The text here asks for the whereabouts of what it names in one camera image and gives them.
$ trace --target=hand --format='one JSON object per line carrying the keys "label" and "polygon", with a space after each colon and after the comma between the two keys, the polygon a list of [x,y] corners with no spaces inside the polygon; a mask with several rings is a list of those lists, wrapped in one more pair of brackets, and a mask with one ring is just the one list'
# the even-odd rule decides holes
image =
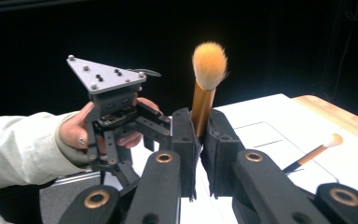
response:
{"label": "hand", "polygon": [[[158,106],[146,98],[134,98],[134,102],[132,104],[136,105],[137,101],[142,102],[159,111]],[[59,134],[60,138],[66,145],[83,152],[87,151],[89,145],[89,136],[86,131],[86,123],[84,120],[93,107],[94,103],[88,102],[76,115],[61,125]],[[117,144],[122,147],[131,148],[138,145],[141,140],[142,135],[140,133],[131,133],[124,138],[118,139]],[[105,153],[106,149],[104,147],[102,137],[97,138],[97,144],[101,150],[101,153]]]}
{"label": "hand", "polygon": [[[150,106],[152,109],[159,111],[158,105],[156,105],[154,102],[144,97],[138,97],[137,100],[139,102],[144,103],[145,105]],[[137,146],[141,142],[141,140],[142,140],[141,133],[131,133],[124,138],[118,139],[117,144],[121,147],[131,148]]]}

